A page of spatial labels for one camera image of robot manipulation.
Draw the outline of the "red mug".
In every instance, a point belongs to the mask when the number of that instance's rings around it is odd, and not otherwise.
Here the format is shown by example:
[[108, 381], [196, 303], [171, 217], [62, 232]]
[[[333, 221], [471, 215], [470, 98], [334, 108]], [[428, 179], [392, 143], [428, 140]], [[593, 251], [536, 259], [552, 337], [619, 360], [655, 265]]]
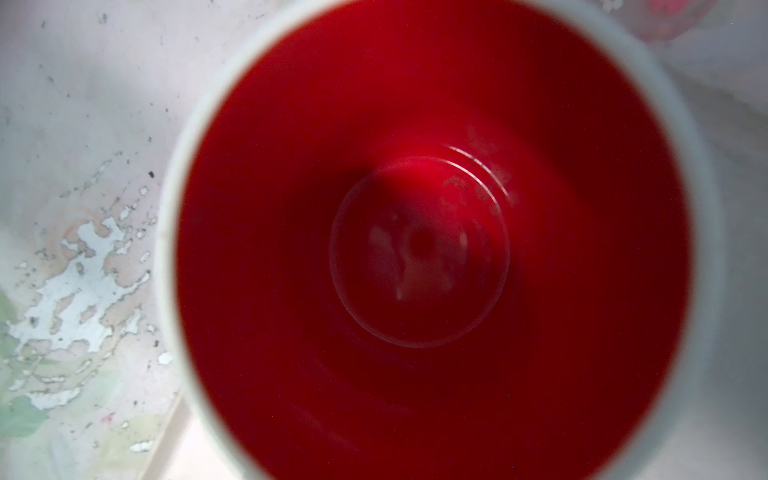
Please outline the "red mug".
[[157, 305], [249, 479], [630, 479], [722, 304], [706, 147], [578, 1], [302, 1], [170, 161]]

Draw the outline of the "pink flower coaster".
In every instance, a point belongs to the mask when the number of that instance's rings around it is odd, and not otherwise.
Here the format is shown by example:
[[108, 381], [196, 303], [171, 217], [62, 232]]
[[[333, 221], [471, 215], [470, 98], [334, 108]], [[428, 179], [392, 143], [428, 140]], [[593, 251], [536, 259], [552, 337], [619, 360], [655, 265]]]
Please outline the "pink flower coaster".
[[608, 17], [644, 41], [672, 40], [698, 24], [718, 0], [594, 0]]

